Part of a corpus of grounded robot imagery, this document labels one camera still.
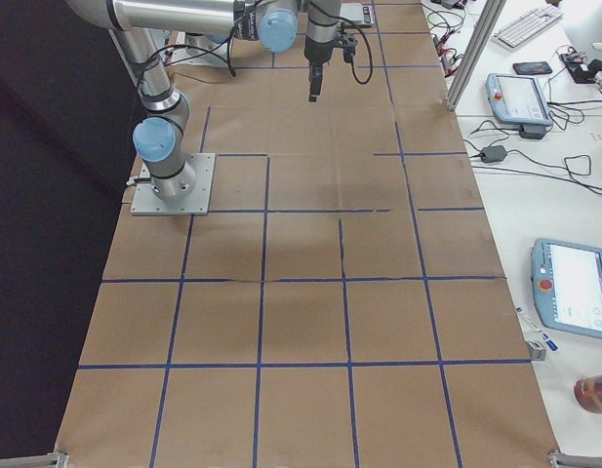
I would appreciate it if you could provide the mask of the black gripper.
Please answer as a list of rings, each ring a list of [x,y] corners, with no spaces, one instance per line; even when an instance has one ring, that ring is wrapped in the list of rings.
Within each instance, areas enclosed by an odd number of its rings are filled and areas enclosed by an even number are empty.
[[[321,95],[323,82],[323,64],[331,60],[335,46],[335,41],[304,42],[303,54],[309,64],[309,102],[316,102]]]

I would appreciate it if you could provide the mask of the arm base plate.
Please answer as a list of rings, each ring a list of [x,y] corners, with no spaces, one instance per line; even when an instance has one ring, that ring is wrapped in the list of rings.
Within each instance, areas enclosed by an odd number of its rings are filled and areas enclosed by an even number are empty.
[[[182,171],[173,178],[156,178],[142,165],[131,204],[132,215],[207,215],[217,155],[184,154]]]

